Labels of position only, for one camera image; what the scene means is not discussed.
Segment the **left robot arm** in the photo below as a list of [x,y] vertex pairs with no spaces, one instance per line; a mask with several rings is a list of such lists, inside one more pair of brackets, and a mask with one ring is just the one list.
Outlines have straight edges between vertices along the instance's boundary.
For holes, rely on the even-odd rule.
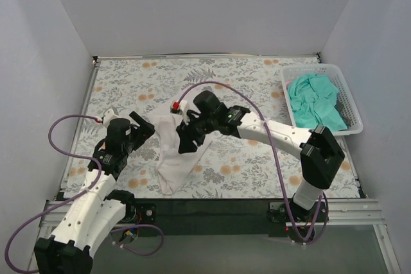
[[113,109],[96,122],[107,133],[94,148],[80,195],[66,201],[70,208],[56,229],[35,244],[40,273],[90,273],[94,255],[114,225],[136,217],[134,195],[114,186],[129,155],[155,133],[155,128],[136,112],[120,118]]

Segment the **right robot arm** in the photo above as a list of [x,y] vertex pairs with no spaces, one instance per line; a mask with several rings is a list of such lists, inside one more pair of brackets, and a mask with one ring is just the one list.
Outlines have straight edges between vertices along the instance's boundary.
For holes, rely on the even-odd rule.
[[180,154],[196,152],[213,132],[274,145],[301,161],[302,181],[290,202],[291,215],[298,221],[312,216],[315,202],[329,189],[345,159],[329,128],[298,128],[266,121],[245,107],[227,107],[208,90],[198,94],[193,104],[194,110],[185,100],[171,104],[171,113],[182,116],[176,129]]

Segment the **white t shirt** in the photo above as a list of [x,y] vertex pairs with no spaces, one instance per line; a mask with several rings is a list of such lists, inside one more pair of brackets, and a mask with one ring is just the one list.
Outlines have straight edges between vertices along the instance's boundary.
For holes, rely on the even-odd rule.
[[182,117],[170,112],[172,103],[173,100],[169,99],[147,115],[159,136],[160,155],[155,170],[164,195],[177,192],[214,139],[213,134],[208,135],[204,144],[196,152],[178,153],[180,139],[176,128],[182,121]]

